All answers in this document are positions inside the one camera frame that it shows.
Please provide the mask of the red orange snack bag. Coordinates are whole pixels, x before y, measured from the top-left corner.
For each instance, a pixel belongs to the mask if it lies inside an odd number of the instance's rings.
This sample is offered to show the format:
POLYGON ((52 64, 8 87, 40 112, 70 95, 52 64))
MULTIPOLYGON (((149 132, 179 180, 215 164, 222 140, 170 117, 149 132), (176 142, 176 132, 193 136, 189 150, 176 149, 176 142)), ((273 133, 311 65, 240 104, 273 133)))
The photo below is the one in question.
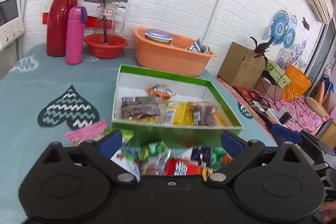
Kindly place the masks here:
POLYGON ((209 167, 202 167, 191 161, 172 158, 165 167, 166 176, 194 176, 202 175, 208 177, 214 170, 209 167))

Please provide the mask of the brown cake orange packet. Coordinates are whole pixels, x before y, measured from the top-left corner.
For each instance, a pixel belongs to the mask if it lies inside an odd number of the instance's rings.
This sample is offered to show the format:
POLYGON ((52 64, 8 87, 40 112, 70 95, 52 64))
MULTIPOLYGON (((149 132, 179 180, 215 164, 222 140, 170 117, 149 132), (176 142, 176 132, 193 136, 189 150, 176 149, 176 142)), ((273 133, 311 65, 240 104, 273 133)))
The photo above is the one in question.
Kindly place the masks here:
POLYGON ((151 96, 161 97, 165 99, 169 99, 172 96, 175 96, 175 93, 167 85, 164 84, 157 84, 151 88, 145 89, 145 91, 151 96))

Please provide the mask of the yellow cracker packet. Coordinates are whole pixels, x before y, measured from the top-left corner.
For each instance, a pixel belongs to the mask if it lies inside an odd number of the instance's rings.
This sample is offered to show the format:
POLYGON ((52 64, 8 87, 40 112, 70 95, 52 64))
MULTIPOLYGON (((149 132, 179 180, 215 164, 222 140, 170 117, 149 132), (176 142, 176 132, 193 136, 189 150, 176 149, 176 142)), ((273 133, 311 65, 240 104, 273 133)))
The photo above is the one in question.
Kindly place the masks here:
POLYGON ((194 112, 188 102, 168 101, 166 102, 165 122, 175 126, 193 126, 194 112))

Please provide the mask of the brown barcode snack packet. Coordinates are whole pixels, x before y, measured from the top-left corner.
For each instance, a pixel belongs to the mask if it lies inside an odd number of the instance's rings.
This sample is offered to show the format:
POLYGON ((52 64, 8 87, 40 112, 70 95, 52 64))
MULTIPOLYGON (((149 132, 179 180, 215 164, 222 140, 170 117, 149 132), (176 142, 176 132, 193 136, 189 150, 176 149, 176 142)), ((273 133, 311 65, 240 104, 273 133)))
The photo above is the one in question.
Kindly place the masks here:
POLYGON ((166 114, 166 102, 163 98, 155 96, 122 98, 121 118, 123 120, 163 123, 166 114))

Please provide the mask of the red plastic basin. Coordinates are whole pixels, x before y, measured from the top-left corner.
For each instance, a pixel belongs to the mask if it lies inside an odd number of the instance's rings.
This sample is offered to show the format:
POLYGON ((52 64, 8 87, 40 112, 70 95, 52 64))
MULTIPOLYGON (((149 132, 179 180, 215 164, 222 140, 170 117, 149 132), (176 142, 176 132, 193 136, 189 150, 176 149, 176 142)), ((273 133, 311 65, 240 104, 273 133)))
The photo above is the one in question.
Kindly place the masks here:
POLYGON ((84 38, 89 53, 99 59, 113 59, 120 56, 128 41, 121 36, 107 35, 105 43, 103 34, 91 34, 84 38))

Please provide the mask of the green pea snack packet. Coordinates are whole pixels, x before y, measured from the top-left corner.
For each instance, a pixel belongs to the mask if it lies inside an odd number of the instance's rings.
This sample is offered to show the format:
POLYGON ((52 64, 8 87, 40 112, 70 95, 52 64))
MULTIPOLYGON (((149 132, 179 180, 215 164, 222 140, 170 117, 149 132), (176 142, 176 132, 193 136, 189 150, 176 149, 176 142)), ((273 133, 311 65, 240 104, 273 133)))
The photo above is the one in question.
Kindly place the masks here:
POLYGON ((165 169, 165 166, 171 158, 171 149, 164 141, 156 141, 141 147, 139 152, 139 161, 141 168, 165 169))

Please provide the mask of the pink thermos bottle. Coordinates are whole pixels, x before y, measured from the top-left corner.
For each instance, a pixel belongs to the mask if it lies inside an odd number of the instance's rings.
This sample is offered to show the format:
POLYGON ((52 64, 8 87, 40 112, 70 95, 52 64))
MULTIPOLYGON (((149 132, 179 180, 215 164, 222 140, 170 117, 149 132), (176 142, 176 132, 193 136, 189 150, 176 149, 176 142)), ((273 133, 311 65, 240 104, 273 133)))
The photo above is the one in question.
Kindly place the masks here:
POLYGON ((65 57, 65 61, 69 65, 80 64, 82 61, 84 30, 87 18, 87 10, 84 6, 74 6, 70 9, 65 57))

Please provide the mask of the blue green candy packet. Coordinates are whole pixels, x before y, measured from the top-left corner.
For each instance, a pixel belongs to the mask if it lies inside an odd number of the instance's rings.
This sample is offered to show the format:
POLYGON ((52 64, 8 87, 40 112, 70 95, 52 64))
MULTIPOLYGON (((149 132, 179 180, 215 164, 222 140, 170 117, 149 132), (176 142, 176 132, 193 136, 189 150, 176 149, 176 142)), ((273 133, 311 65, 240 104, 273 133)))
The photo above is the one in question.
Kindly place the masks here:
POLYGON ((111 158, 112 162, 131 173, 137 181, 140 181, 141 172, 134 156, 125 148, 120 148, 111 158))

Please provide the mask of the dried dates clear packet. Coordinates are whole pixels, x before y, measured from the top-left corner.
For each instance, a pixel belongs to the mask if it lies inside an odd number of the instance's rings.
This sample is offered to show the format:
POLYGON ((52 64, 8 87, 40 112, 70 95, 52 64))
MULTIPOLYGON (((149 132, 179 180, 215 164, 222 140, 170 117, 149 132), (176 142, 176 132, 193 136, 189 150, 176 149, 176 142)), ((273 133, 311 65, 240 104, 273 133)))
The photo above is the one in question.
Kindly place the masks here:
POLYGON ((224 127, 224 119, 218 113, 219 105, 212 102, 192 102, 190 103, 194 126, 224 127))

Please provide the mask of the dark blue candy packet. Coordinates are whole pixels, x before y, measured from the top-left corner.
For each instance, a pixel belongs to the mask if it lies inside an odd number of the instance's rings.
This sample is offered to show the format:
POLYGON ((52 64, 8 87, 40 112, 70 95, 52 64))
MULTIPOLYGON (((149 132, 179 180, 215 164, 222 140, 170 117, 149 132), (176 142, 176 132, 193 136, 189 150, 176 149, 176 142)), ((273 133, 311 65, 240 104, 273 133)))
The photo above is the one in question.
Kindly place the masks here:
POLYGON ((208 162, 211 157, 211 148, 210 147, 194 147, 192 148, 191 161, 197 162, 208 162))

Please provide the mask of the white appliance with screen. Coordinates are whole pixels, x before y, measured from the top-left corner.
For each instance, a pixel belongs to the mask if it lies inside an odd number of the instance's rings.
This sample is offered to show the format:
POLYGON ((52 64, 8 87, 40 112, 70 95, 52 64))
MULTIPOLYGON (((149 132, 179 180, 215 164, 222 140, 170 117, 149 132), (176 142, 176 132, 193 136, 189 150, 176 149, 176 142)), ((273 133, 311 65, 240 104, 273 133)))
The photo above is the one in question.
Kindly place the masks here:
POLYGON ((0 50, 3 51, 25 32, 20 0, 0 0, 0 50))

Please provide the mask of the pink nut snack packet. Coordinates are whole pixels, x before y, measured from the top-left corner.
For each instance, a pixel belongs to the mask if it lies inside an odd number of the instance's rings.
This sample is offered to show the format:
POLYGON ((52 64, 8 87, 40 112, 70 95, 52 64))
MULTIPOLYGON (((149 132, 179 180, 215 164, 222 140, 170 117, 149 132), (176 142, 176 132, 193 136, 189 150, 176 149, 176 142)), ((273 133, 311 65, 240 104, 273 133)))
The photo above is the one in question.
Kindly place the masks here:
POLYGON ((104 131, 107 129, 108 121, 103 120, 88 126, 70 131, 65 134, 65 138, 71 142, 72 145, 79 145, 86 140, 98 141, 104 137, 104 131))

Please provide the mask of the green red candy packet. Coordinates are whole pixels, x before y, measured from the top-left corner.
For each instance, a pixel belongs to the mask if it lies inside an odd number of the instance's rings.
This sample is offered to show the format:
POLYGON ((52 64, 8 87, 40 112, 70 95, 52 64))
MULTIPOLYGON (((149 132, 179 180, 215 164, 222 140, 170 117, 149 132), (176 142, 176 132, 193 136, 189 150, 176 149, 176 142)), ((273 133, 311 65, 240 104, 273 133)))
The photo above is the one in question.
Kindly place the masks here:
POLYGON ((232 161, 232 157, 224 149, 211 149, 210 167, 219 169, 232 161))

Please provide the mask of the orange plastic tub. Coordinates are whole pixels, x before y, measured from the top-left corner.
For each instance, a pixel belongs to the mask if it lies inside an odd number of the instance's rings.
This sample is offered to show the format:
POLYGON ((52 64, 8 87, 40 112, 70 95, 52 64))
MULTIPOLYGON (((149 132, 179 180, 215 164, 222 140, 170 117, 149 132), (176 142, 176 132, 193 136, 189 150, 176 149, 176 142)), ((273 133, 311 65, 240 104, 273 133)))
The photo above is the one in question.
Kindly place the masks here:
POLYGON ((140 66, 187 76, 199 76, 210 59, 215 58, 213 51, 199 53, 188 50, 195 40, 172 34, 172 43, 166 46, 145 37, 147 28, 134 28, 135 56, 140 66))

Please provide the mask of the red thermos jug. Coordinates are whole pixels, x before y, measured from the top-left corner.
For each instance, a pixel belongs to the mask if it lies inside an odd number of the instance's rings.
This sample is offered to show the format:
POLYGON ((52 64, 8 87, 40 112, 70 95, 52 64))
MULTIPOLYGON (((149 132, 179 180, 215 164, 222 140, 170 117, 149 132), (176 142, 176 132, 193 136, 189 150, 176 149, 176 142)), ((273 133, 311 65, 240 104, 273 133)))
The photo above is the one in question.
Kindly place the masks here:
POLYGON ((70 9, 76 5, 77 0, 53 0, 47 20, 47 55, 66 55, 68 17, 70 9))

